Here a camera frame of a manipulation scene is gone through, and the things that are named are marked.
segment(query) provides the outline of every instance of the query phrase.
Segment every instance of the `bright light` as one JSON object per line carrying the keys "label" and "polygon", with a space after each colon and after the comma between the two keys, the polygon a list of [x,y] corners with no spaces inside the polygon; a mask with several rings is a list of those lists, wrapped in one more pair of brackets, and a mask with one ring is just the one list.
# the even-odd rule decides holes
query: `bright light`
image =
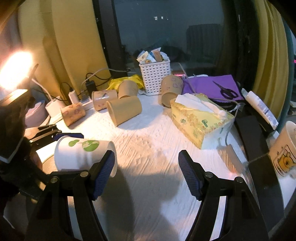
{"label": "bright light", "polygon": [[30,53],[14,53],[0,71],[0,85],[7,90],[16,89],[18,84],[28,76],[32,64]]}

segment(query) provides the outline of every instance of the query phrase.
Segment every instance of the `white charger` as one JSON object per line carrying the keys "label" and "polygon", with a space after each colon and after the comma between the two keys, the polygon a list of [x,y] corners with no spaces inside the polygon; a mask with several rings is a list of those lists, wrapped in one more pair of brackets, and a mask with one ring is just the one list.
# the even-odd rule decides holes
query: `white charger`
{"label": "white charger", "polygon": [[77,96],[75,90],[69,92],[69,98],[70,98],[70,101],[71,101],[72,104],[79,103],[79,99],[78,99],[78,96]]}

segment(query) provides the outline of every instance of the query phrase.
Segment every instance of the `purple folder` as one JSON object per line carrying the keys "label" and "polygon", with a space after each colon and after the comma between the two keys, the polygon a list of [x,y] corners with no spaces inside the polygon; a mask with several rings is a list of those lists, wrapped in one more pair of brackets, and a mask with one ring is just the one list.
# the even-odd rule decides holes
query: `purple folder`
{"label": "purple folder", "polygon": [[215,76],[215,77],[193,77],[193,78],[185,79],[183,81],[184,88],[183,88],[182,94],[194,93],[188,83],[189,81],[192,88],[195,90],[197,94],[199,93],[205,94],[209,99],[219,98],[219,99],[225,99],[225,101],[229,101],[221,95],[221,89],[219,86],[217,86],[213,82],[215,81],[217,84],[221,85],[222,87],[226,89],[231,89],[238,94],[238,97],[232,100],[235,100],[235,101],[244,100],[244,97],[239,91],[239,88],[231,75],[223,75],[223,76]]}

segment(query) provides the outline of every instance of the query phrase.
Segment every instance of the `white plastic basket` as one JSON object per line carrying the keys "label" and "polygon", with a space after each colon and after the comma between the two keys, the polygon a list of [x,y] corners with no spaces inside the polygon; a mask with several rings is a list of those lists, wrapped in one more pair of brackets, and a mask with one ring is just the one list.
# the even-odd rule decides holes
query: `white plastic basket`
{"label": "white plastic basket", "polygon": [[160,95],[161,81],[165,76],[171,74],[170,61],[140,64],[139,66],[141,68],[146,95]]}

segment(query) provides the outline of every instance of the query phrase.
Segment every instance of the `black charger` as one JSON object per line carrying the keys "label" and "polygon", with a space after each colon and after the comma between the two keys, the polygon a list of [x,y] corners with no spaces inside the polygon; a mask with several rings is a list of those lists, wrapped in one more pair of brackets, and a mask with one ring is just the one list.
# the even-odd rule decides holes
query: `black charger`
{"label": "black charger", "polygon": [[87,80],[85,82],[85,86],[86,86],[87,92],[89,93],[89,96],[91,98],[92,92],[97,91],[96,83],[93,80],[91,80],[91,81]]}

